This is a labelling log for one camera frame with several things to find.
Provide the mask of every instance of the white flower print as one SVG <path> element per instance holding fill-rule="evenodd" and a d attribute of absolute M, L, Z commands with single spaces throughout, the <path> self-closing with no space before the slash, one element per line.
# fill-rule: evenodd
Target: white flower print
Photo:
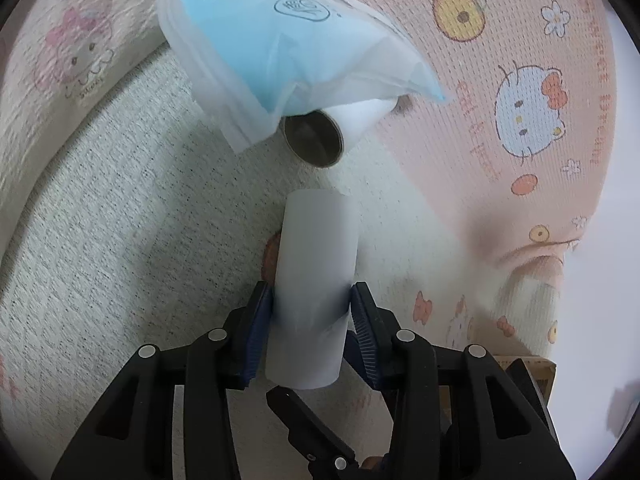
<path fill-rule="evenodd" d="M 580 168 L 580 161 L 573 160 L 572 158 L 570 158 L 566 162 L 566 164 L 561 168 L 561 170 L 567 177 L 580 174 L 580 172 L 582 171 Z"/>
<path fill-rule="evenodd" d="M 562 10 L 558 2 L 555 0 L 551 3 L 551 7 L 542 7 L 542 17 L 546 20 L 545 34 L 555 33 L 558 38 L 563 38 L 566 31 L 566 24 L 569 23 L 569 13 Z"/>
<path fill-rule="evenodd" d="M 584 229 L 587 225 L 587 219 L 584 216 L 577 216 L 571 220 L 571 223 L 575 225 L 576 229 Z"/>

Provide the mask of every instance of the tissue packet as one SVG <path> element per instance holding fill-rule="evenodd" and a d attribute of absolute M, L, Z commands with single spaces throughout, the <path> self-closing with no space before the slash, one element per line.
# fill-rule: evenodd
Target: tissue packet
<path fill-rule="evenodd" d="M 444 100 L 407 34 L 357 0 L 158 0 L 158 17 L 235 152 L 282 116 L 411 92 Z"/>

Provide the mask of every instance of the logo on blue package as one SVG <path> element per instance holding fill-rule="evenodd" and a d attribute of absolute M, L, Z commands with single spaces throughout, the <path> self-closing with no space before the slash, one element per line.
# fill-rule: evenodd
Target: logo on blue package
<path fill-rule="evenodd" d="M 280 14 L 310 22 L 324 22 L 331 15 L 329 9 L 315 0 L 278 0 L 273 8 Z"/>

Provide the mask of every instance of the white tube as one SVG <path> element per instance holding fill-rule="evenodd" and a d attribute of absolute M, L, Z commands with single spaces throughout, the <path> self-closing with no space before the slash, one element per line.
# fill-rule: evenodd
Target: white tube
<path fill-rule="evenodd" d="M 336 191 L 287 198 L 267 345 L 267 378 L 299 390 L 340 373 L 358 250 L 358 208 Z"/>
<path fill-rule="evenodd" d="M 338 163 L 397 103 L 395 97 L 370 99 L 287 117 L 284 137 L 302 160 L 318 168 L 327 168 Z"/>

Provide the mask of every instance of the white wall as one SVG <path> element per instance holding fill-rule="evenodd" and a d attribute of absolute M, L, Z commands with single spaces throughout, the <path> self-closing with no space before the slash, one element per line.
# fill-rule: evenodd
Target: white wall
<path fill-rule="evenodd" d="M 640 55 L 607 5 L 618 109 L 609 172 L 583 242 L 567 257 L 549 409 L 578 480 L 588 479 L 640 396 Z"/>

